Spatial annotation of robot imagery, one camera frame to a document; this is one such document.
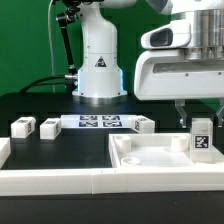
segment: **black tabletop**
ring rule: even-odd
[[[186,111],[191,117],[214,114],[199,101],[187,102]],[[181,127],[173,101],[140,102],[129,96],[123,103],[93,106],[74,102],[65,94],[12,93],[0,98],[0,137],[10,136],[10,124],[22,116],[35,117],[38,127],[47,118],[66,114],[144,115],[156,121],[157,133],[189,131]],[[214,130],[214,145],[222,151],[223,128]],[[26,140],[11,141],[12,153],[3,169],[111,167],[108,135],[130,132],[62,130],[55,141],[41,141],[36,128]],[[221,224],[223,209],[222,191],[0,197],[1,223]]]

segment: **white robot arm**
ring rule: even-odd
[[[147,2],[157,12],[171,14],[172,20],[142,36],[148,51],[136,64],[135,95],[141,100],[176,100],[179,106],[185,99],[223,102],[224,1]],[[217,112],[220,126],[223,111],[222,106]]]
[[[89,103],[111,103],[127,95],[123,90],[122,70],[117,65],[117,30],[105,20],[100,8],[133,6],[137,0],[105,0],[80,5],[77,14],[84,38],[84,61],[78,72],[75,100]]]

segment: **robot logo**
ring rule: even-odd
[[[97,61],[95,67],[107,67],[106,63],[103,59],[103,57],[101,56],[100,59]]]

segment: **white block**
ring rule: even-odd
[[[11,124],[12,138],[26,138],[35,130],[34,117],[21,117]]]
[[[155,121],[144,116],[130,116],[131,128],[140,134],[152,134],[155,132]]]
[[[49,118],[40,125],[40,139],[55,139],[61,132],[61,120]]]
[[[0,172],[0,196],[91,193],[91,169],[2,170]]]
[[[194,162],[214,163],[216,150],[212,145],[213,123],[209,118],[194,118],[191,128],[190,157]]]
[[[0,168],[3,166],[11,153],[10,139],[0,138]]]
[[[92,193],[126,192],[126,172],[118,169],[93,169]]]

